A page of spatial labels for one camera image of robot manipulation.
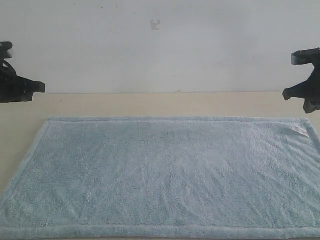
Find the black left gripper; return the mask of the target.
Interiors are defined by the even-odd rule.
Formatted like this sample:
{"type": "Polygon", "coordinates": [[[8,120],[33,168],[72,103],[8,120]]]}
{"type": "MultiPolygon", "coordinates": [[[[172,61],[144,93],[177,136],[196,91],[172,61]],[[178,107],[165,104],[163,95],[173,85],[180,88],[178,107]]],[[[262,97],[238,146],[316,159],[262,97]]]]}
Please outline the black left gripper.
{"type": "Polygon", "coordinates": [[[15,69],[4,59],[0,60],[0,102],[31,102],[33,93],[45,93],[46,84],[41,81],[19,79],[15,69]]]}

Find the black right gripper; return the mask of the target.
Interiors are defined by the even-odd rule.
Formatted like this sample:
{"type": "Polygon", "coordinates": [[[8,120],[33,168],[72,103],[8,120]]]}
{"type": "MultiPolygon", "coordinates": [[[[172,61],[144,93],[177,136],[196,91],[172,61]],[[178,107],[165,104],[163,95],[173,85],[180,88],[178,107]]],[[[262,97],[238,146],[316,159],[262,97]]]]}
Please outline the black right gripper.
{"type": "Polygon", "coordinates": [[[314,70],[308,78],[308,82],[304,81],[286,88],[282,93],[285,101],[291,98],[304,99],[303,110],[306,114],[320,110],[320,60],[318,58],[310,58],[309,60],[314,70]]]}

